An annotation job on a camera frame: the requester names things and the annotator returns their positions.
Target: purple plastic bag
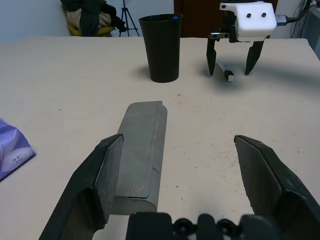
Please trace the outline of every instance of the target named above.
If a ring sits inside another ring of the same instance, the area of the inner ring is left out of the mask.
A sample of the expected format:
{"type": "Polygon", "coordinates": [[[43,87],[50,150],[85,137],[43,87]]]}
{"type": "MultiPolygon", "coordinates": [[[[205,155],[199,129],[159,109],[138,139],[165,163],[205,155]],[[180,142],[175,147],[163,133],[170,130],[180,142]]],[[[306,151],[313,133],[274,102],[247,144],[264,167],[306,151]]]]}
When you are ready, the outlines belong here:
{"type": "Polygon", "coordinates": [[[34,155],[25,136],[0,118],[0,181],[34,155]]]}

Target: tripod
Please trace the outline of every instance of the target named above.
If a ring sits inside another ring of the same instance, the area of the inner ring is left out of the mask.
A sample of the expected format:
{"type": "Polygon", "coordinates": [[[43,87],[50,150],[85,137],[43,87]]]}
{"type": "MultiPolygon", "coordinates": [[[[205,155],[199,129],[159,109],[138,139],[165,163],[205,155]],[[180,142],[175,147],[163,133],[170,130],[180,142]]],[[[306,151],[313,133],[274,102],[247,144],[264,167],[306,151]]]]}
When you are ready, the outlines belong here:
{"type": "Polygon", "coordinates": [[[138,33],[138,28],[136,28],[136,25],[135,25],[134,21],[132,20],[131,15],[130,15],[129,9],[126,7],[125,0],[122,0],[122,1],[123,1],[123,8],[122,8],[121,20],[123,21],[124,17],[125,17],[125,23],[126,23],[126,29],[127,29],[126,31],[128,32],[128,37],[130,37],[129,30],[135,30],[136,34],[138,34],[138,36],[140,37],[140,35],[138,33]],[[129,15],[129,18],[131,19],[133,28],[129,28],[127,13],[129,15]]]}

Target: black screw hole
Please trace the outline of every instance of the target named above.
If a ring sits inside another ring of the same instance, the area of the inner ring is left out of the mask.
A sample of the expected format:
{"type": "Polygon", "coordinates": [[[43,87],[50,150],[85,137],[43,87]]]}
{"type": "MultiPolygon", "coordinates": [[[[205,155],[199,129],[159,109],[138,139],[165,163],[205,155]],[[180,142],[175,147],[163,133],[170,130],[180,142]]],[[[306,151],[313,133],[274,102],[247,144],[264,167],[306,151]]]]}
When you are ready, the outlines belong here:
{"type": "Polygon", "coordinates": [[[238,227],[228,219],[221,219],[216,225],[224,235],[230,237],[236,237],[238,235],[238,227]]]}
{"type": "Polygon", "coordinates": [[[178,219],[173,227],[175,232],[183,237],[189,236],[195,232],[195,226],[186,218],[178,219]]]}

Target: white marker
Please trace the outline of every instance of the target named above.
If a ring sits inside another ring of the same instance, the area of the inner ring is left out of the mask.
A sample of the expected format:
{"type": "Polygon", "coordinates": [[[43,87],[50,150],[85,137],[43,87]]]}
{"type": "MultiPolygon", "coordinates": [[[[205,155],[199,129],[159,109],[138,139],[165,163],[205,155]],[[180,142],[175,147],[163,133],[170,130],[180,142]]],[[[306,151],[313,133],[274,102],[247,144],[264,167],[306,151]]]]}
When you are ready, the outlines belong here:
{"type": "Polygon", "coordinates": [[[232,83],[235,80],[234,73],[232,71],[228,70],[227,66],[224,65],[220,60],[217,60],[216,63],[221,68],[222,72],[224,73],[225,79],[228,82],[232,83]]]}

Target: dark clothing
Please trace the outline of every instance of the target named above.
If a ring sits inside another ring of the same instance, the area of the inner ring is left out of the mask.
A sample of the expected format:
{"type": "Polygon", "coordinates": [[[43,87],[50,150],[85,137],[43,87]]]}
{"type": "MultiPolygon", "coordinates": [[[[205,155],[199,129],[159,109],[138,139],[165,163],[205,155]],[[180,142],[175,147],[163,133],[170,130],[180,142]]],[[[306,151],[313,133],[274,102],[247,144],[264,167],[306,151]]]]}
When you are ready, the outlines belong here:
{"type": "Polygon", "coordinates": [[[108,5],[105,0],[60,0],[63,9],[68,12],[81,10],[80,27],[83,37],[92,37],[99,24],[99,13],[104,12],[111,17],[111,25],[124,30],[125,22],[116,16],[115,7],[108,5]]]}

